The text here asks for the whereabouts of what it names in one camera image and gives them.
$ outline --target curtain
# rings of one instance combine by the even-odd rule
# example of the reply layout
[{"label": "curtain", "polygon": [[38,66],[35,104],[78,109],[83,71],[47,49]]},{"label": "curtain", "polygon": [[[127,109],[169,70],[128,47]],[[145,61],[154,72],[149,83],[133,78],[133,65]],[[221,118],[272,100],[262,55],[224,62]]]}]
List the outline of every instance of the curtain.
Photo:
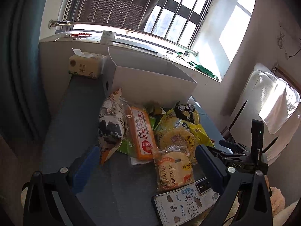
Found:
[{"label": "curtain", "polygon": [[42,144],[50,113],[39,66],[39,35],[46,0],[1,0],[0,131],[18,146]]}]

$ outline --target white box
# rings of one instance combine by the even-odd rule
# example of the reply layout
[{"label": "white box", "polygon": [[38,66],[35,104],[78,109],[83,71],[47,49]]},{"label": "white box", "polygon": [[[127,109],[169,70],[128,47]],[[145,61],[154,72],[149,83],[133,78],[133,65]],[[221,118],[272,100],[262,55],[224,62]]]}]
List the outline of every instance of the white box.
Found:
[{"label": "white box", "polygon": [[122,87],[122,97],[131,103],[157,102],[173,108],[187,103],[197,83],[171,61],[149,54],[108,48],[103,58],[103,88],[106,97]]}]

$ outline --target red logo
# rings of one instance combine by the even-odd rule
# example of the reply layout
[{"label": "red logo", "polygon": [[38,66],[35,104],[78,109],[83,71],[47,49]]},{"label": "red logo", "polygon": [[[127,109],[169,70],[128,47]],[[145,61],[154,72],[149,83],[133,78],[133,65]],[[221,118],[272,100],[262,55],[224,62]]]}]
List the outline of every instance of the red logo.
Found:
[{"label": "red logo", "polygon": [[147,140],[144,140],[142,141],[142,149],[147,152],[147,153],[150,153],[151,154],[151,149],[152,149],[152,146],[151,146],[151,143],[148,142]]}]

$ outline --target chair backrest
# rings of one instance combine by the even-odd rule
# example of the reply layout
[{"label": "chair backrest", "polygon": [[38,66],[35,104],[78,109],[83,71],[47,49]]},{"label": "chair backrest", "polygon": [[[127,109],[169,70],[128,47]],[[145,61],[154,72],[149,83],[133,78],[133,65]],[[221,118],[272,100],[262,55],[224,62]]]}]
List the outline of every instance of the chair backrest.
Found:
[{"label": "chair backrest", "polygon": [[[277,77],[269,73],[255,70],[251,73],[248,82],[237,102],[231,115],[229,131],[237,143],[251,147],[251,125],[252,119],[262,120],[259,112],[267,100],[270,91],[276,83]],[[301,104],[297,107],[291,117],[275,133],[270,134],[268,127],[264,125],[263,149],[273,140],[276,142],[266,152],[268,162],[271,164],[291,140],[300,124]]]},{"label": "chair backrest", "polygon": [[143,30],[149,15],[158,1],[79,0],[76,4],[74,19]]}]

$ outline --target phone case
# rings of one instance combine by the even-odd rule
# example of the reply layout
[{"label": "phone case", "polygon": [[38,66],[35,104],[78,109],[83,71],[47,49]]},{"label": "phone case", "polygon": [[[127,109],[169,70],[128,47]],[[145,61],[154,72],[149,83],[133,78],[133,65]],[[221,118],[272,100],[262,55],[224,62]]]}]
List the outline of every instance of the phone case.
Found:
[{"label": "phone case", "polygon": [[211,188],[207,189],[207,184],[206,178],[203,178],[182,188],[155,195],[153,204],[162,225],[179,226],[211,207],[219,194]]}]

